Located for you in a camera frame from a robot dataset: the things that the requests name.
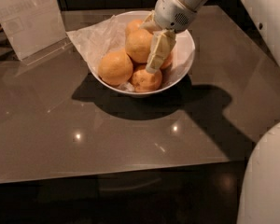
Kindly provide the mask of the white robot base shell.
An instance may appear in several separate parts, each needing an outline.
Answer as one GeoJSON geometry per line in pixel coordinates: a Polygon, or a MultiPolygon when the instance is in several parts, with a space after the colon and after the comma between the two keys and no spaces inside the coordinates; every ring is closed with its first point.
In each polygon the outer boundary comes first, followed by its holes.
{"type": "Polygon", "coordinates": [[[280,224],[280,122],[249,158],[236,224],[280,224]]]}

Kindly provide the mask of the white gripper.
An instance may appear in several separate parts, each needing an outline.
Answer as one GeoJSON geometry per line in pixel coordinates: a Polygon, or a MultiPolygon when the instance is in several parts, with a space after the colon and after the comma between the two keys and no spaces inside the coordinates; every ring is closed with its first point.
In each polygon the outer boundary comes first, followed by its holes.
{"type": "Polygon", "coordinates": [[[175,33],[187,30],[195,17],[196,13],[179,0],[157,1],[154,10],[148,13],[139,26],[140,29],[148,30],[150,33],[155,32],[146,66],[150,74],[156,73],[170,55],[176,43],[175,33]]]}

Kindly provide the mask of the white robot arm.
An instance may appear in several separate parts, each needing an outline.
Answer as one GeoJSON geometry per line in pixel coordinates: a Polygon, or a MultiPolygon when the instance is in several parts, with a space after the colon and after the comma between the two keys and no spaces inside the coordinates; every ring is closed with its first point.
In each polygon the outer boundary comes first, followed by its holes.
{"type": "MultiPolygon", "coordinates": [[[[209,0],[157,0],[142,23],[153,34],[147,71],[155,73],[175,45],[175,36],[186,31],[209,0]]],[[[258,29],[280,68],[280,0],[239,0],[258,29]]]]}

